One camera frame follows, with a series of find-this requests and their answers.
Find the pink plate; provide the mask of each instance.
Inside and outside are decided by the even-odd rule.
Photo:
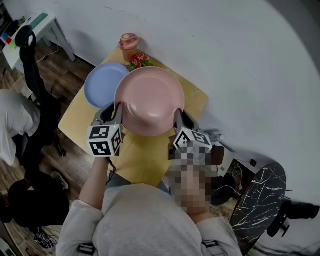
[[[122,124],[142,136],[158,136],[174,127],[175,112],[184,110],[185,94],[179,81],[162,68],[141,67],[119,84],[114,105],[124,103]]]

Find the white marker cube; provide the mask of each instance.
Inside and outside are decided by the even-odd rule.
[[[195,147],[206,148],[206,152],[210,152],[210,150],[212,149],[212,144],[208,135],[190,130],[185,127],[182,127],[173,145],[178,151],[180,151],[180,148],[187,147],[187,143],[190,141],[193,142],[193,145]]]
[[[120,125],[89,126],[87,145],[95,157],[113,157],[122,143]]]

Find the pink jar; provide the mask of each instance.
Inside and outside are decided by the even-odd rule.
[[[138,37],[132,33],[123,34],[118,45],[122,50],[123,58],[129,61],[133,55],[137,54]]]

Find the wall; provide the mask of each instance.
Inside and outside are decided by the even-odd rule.
[[[320,204],[320,58],[310,56],[320,30],[302,1],[278,1],[302,35],[274,2],[5,0],[13,18],[55,13],[74,52],[93,65],[121,34],[138,34],[141,50],[209,95],[202,127],[220,129],[243,157],[278,161],[288,196]]]

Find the blue plate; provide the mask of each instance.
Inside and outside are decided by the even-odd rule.
[[[115,62],[96,67],[84,83],[86,100],[97,109],[113,102],[119,83],[128,74],[129,71],[125,66]]]

